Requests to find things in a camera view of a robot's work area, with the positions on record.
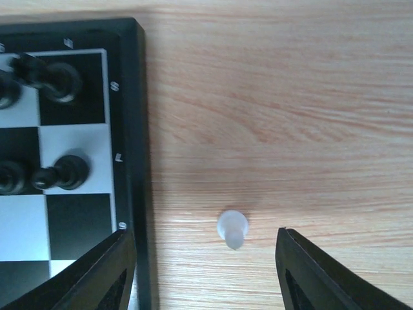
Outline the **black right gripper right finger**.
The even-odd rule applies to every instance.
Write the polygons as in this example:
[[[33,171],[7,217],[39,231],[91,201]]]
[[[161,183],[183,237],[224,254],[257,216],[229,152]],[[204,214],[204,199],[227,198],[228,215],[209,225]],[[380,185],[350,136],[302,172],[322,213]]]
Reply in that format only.
[[[276,269],[286,309],[411,308],[353,273],[293,229],[278,229]]]

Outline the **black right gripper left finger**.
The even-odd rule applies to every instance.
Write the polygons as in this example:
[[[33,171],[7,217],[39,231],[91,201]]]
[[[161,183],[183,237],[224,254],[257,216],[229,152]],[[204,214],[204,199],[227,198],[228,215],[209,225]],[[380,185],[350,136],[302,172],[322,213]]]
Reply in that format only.
[[[134,272],[133,233],[120,229],[3,309],[127,309]]]

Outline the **white pawn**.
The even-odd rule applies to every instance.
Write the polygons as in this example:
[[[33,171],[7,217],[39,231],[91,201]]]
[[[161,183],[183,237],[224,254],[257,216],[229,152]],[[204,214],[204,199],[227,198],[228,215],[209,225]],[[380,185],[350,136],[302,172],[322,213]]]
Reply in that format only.
[[[217,233],[226,245],[237,250],[242,247],[248,233],[248,220],[246,216],[236,210],[223,212],[217,221]]]

